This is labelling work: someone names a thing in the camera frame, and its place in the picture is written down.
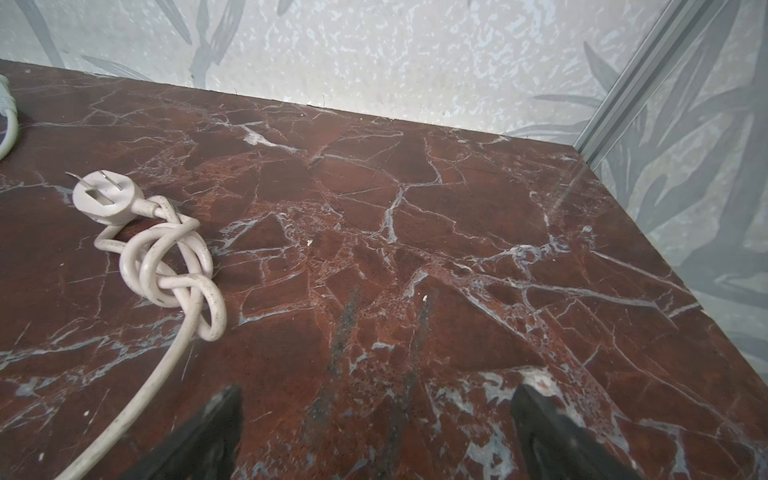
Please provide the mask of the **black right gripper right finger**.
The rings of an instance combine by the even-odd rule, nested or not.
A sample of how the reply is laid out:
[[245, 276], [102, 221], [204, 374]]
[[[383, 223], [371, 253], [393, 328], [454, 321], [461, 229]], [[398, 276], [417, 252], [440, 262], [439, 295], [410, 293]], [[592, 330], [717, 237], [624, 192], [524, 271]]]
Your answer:
[[637, 479], [547, 397], [530, 385], [519, 386], [511, 400], [526, 472], [531, 479]]

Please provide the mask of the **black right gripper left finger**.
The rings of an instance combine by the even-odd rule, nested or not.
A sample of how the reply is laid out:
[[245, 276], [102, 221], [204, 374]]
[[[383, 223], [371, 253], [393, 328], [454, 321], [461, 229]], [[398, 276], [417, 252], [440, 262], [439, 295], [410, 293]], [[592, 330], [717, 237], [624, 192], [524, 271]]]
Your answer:
[[243, 431], [242, 389], [229, 385], [147, 455], [124, 479], [229, 479]]

